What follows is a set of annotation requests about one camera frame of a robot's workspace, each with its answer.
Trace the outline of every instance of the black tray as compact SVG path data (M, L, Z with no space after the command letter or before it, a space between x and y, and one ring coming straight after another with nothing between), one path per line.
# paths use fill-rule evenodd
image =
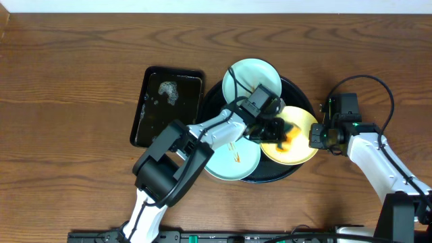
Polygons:
M285 104L287 106L302 108L315 116L312 105L306 95L287 78L281 77L281 81L281 98L285 101ZM224 105L226 105L226 102L222 93L222 81L220 81L204 97L196 122L199 124L219 115ZM258 167L248 177L243 178L242 181L251 183L274 182L291 175L301 166L302 164L282 165L276 163L261 151Z
M195 124L203 96L204 78L201 71L155 66L147 68L130 132L130 143L137 147L150 146L153 139L175 119L185 125ZM169 104L167 94L158 93L160 83L166 81L176 85L178 97L173 104Z

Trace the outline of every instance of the white wall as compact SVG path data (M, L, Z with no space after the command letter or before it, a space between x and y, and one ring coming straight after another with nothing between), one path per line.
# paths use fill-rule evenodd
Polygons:
M0 0L11 13L432 14L432 0Z

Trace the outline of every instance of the black round plate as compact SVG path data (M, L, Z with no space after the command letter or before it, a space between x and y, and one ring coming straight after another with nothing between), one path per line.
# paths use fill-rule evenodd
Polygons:
M281 77L282 82L282 94L281 98L285 101L287 106L295 106L308 111L310 114L315 116L312 105L306 98L306 95L290 80ZM221 109L227 103L225 98L223 98L222 93L222 81L218 82L212 89L206 94L200 111L198 112L198 117L196 118L196 123L205 122L208 119L214 118L219 115ZM265 183L274 182L283 179L292 173L294 173L302 164L299 165L282 165L276 163L261 151L261 158L258 167L242 181L251 183Z

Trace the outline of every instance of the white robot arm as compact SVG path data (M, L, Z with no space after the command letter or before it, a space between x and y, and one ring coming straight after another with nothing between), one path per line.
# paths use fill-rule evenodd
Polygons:
M404 179L401 173L389 162L383 151L379 149L377 139L378 133L376 132L366 132L352 136L347 153L351 161L363 171L381 202L384 202L385 196L389 193L404 192L408 195L419 195L419 192ZM405 174L412 178L412 181L425 195L429 195L429 191L432 191L432 189L416 178L398 156L393 153L385 136L381 137L381 142L385 144L385 150Z
M149 243L155 239L163 214L188 191L215 149L244 135L257 142L286 140L284 121L275 117L284 103L269 89L260 85L240 106L236 103L201 124L186 127L174 121L139 158L133 168L137 201L131 220L122 229L124 241ZM183 166L179 168L167 151L183 158Z

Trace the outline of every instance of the wooden table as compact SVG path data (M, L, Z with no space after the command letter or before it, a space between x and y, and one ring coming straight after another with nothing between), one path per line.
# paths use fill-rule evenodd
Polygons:
M391 147L432 185L431 23L432 16L393 15L12 14L0 44L0 241L65 242L71 230L129 220L131 170L144 152L129 135L151 65L201 69L208 91L229 65L260 57L316 109L341 79L379 76L396 99ZM340 90L357 92L364 121L382 125L389 112L382 87L357 80ZM320 151L269 184L202 172L162 225L373 227L380 210L355 164Z

